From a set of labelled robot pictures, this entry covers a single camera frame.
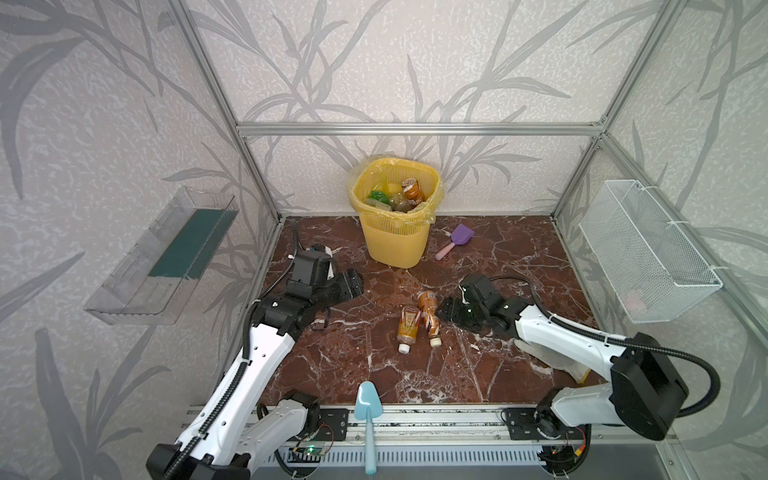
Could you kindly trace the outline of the brown coffee bottle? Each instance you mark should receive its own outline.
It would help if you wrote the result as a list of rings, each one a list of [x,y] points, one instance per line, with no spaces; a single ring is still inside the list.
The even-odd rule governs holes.
[[[440,338],[440,321],[436,315],[438,301],[433,291],[422,291],[417,295],[421,317],[427,329],[429,343],[432,348],[442,345]]]

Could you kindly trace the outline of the gold red tea bottle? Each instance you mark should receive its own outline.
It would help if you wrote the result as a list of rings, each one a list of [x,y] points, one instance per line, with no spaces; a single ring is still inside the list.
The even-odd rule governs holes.
[[[402,308],[397,330],[398,352],[408,354],[418,338],[421,312],[412,306]]]

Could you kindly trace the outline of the small green Sprite bottle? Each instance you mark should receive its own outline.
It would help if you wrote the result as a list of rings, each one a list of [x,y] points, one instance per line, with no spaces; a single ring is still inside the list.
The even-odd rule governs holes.
[[[387,205],[391,202],[389,195],[381,190],[372,190],[369,198]]]

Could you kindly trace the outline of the brown Nescafe bottle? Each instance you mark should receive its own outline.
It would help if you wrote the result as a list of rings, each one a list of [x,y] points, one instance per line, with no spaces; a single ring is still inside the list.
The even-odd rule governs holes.
[[[419,181],[414,177],[406,178],[402,182],[402,190],[405,199],[412,206],[418,206],[426,200],[426,195],[421,189]]]

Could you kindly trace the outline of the clear bottle green label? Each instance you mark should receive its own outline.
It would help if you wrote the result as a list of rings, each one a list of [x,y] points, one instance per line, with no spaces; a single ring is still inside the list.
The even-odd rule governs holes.
[[[385,211],[385,212],[391,212],[392,211],[392,207],[389,204],[381,202],[381,201],[376,200],[374,198],[366,198],[364,200],[364,203],[367,206],[370,206],[370,207],[378,209],[378,210],[382,210],[382,211]]]

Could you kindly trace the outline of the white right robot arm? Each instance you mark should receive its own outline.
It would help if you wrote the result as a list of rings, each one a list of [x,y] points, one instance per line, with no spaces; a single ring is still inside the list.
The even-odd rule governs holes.
[[[543,435],[603,424],[625,426],[654,441],[667,436],[689,390],[670,354],[654,338],[622,337],[579,325],[546,310],[536,294],[506,298],[482,274],[466,276],[459,291],[459,297],[439,303],[440,320],[518,340],[602,378],[599,385],[552,389],[534,415]]]

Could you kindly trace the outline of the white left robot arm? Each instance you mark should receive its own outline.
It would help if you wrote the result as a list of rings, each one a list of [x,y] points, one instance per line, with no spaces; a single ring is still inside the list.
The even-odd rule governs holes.
[[[288,440],[311,433],[314,396],[293,393],[259,420],[241,442],[246,423],[277,368],[321,311],[361,296],[355,269],[340,270],[330,248],[316,244],[294,254],[283,292],[264,294],[248,309],[239,356],[199,415],[172,444],[159,444],[146,469],[153,479],[250,479]]]

